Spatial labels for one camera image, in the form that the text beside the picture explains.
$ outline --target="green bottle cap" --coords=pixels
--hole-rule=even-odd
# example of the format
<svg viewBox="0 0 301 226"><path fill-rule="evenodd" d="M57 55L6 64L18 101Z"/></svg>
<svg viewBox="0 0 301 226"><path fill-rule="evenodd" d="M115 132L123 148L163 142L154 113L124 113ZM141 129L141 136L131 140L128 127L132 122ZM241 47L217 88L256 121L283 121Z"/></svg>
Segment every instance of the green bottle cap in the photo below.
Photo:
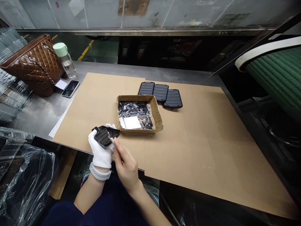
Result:
<svg viewBox="0 0 301 226"><path fill-rule="evenodd" d="M53 49L58 57L64 57L68 54L67 46L62 42L54 44Z"/></svg>

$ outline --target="black phone case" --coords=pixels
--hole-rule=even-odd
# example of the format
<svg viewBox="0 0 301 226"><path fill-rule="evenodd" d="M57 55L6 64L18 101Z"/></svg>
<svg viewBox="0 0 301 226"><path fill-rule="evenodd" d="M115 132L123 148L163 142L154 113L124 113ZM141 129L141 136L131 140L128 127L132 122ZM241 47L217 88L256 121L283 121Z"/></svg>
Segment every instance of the black phone case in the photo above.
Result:
<svg viewBox="0 0 301 226"><path fill-rule="evenodd" d="M106 126L100 126L100 127L94 127L93 130L97 130L97 133L94 137L94 140L96 140L101 146L104 148L109 146L112 142L109 139L108 132L110 133L111 138L118 137L120 134L120 130L113 129Z"/></svg>
<svg viewBox="0 0 301 226"><path fill-rule="evenodd" d="M164 108L177 109L183 107L180 92L177 89L169 89L167 99L163 104Z"/></svg>
<svg viewBox="0 0 301 226"><path fill-rule="evenodd" d="M163 84L155 85L153 95L155 96L157 102L164 103L166 101L168 88L169 88L168 85L163 85Z"/></svg>
<svg viewBox="0 0 301 226"><path fill-rule="evenodd" d="M154 82L142 82L138 95L152 95L154 92Z"/></svg>

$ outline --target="white roller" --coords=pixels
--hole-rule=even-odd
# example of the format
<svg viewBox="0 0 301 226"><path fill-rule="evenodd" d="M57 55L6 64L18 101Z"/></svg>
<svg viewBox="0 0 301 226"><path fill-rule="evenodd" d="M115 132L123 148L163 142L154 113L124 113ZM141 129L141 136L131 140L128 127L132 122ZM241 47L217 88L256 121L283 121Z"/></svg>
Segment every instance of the white roller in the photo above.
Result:
<svg viewBox="0 0 301 226"><path fill-rule="evenodd" d="M253 58L256 58L267 52L271 52L271 51L274 51L277 49L283 49L283 48L287 48L287 47L300 46L300 45L301 45L301 36L264 44L262 46L256 47L256 48L244 53L243 55L241 55L235 61L235 66L238 68L239 71L245 72L242 70L243 69L242 66L246 62L252 60Z"/></svg>

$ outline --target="wristwatch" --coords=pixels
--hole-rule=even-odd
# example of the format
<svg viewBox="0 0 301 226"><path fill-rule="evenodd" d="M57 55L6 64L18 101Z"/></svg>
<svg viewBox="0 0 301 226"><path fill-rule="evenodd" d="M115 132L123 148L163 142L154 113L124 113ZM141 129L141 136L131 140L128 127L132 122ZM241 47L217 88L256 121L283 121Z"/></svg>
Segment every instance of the wristwatch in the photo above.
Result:
<svg viewBox="0 0 301 226"><path fill-rule="evenodd" d="M104 181L104 180L107 180L110 178L110 175L111 175L111 170L109 170L109 172L107 173L102 173L102 172L99 172L93 162L91 162L90 164L90 172L92 173L92 175L97 179L97 180L101 180L101 181Z"/></svg>

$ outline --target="sleeve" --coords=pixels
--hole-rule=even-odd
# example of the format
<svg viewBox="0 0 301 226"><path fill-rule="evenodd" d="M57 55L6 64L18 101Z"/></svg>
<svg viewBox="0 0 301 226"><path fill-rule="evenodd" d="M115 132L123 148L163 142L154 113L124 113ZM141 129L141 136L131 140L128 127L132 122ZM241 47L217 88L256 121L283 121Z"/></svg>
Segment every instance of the sleeve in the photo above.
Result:
<svg viewBox="0 0 301 226"><path fill-rule="evenodd" d="M73 203L59 202L51 208L43 222L43 226L75 226L80 224L82 217L82 212Z"/></svg>

